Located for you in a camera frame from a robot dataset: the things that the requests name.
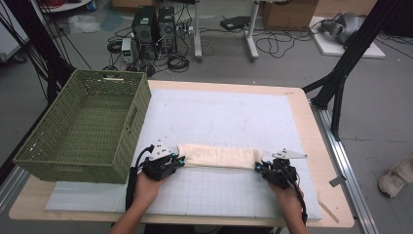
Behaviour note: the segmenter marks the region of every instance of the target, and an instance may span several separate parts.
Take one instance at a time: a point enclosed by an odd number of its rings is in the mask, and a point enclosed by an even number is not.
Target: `cardboard box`
[[[315,16],[334,17],[337,13],[352,12],[367,16],[377,0],[319,0]]]
[[[307,31],[319,0],[293,0],[286,5],[265,3],[262,21],[269,30]]]
[[[158,7],[158,0],[112,0],[112,6],[115,8],[135,10],[137,6],[155,6]]]

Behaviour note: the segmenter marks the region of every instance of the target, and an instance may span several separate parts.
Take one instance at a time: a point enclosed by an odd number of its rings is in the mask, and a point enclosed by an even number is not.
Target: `white foam sheet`
[[[324,20],[324,18],[313,17],[310,26],[313,26],[321,20]],[[344,54],[343,45],[338,43],[334,37],[330,36],[328,32],[319,32],[319,24],[316,25],[312,31],[316,33],[314,34],[314,39],[322,55],[339,57]],[[386,55],[376,46],[376,44],[371,43],[370,47],[365,51],[362,57],[367,59],[384,59]]]
[[[174,147],[200,143],[304,153],[288,99],[282,96],[152,90],[133,161],[158,139]],[[300,175],[309,218],[321,218],[307,161],[291,164]],[[122,213],[125,191],[124,184],[58,182],[46,209]],[[179,169],[147,213],[281,217],[275,195],[255,171],[205,167]]]

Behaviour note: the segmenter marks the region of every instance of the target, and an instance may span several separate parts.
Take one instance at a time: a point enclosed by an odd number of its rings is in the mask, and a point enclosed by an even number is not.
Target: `wooden table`
[[[352,227],[354,219],[343,193],[342,185],[332,187],[328,182],[337,177],[331,159],[319,132],[313,112],[304,92],[298,88],[226,85],[189,82],[149,81],[152,89],[216,91],[247,94],[286,96],[294,117],[308,165],[313,178],[321,220],[309,220],[308,226]],[[10,210],[10,218],[32,220],[116,221],[122,214],[91,212],[55,212],[45,207],[55,188],[55,182],[46,182],[31,176]],[[189,216],[147,214],[142,222],[211,225],[285,226],[282,219],[255,217]]]

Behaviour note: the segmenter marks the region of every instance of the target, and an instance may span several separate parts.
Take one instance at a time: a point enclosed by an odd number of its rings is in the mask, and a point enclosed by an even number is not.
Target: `concrete floor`
[[[56,15],[65,20],[74,15],[92,15],[98,22],[109,17],[124,16],[111,29],[95,33],[70,35],[91,67],[99,70],[108,64],[107,39],[115,31],[131,24],[131,14],[110,10],[100,1],[99,10],[85,9]],[[222,17],[204,18],[201,25],[219,28]],[[192,48],[190,68],[184,73],[159,72],[151,79],[260,86],[304,87],[328,74],[337,57],[322,56],[314,41],[296,42],[283,58],[271,58],[259,52],[260,59],[249,61],[249,51],[240,35],[203,34],[205,56],[194,60]],[[413,47],[392,41],[386,43],[413,56]],[[385,59],[363,58],[346,83],[340,124],[340,137],[363,196],[380,233],[411,233],[413,228],[412,186],[404,188],[396,198],[384,197],[377,188],[378,178],[412,150],[413,87],[412,58],[383,44],[376,45],[386,54]],[[73,49],[68,51],[77,68],[87,68]],[[317,92],[308,94],[308,98]],[[0,163],[11,154],[28,128],[46,106],[31,63],[8,62],[0,66]],[[105,233],[110,223],[79,221],[19,221],[10,220],[8,209],[0,215],[0,233]],[[210,227],[200,227],[207,231]],[[358,222],[351,229],[309,228],[310,233],[362,233]]]

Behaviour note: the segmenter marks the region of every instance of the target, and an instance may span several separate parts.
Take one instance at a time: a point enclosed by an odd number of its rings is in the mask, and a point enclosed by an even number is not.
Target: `basket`
[[[47,181],[126,183],[150,97],[145,73],[76,70],[14,162]]]

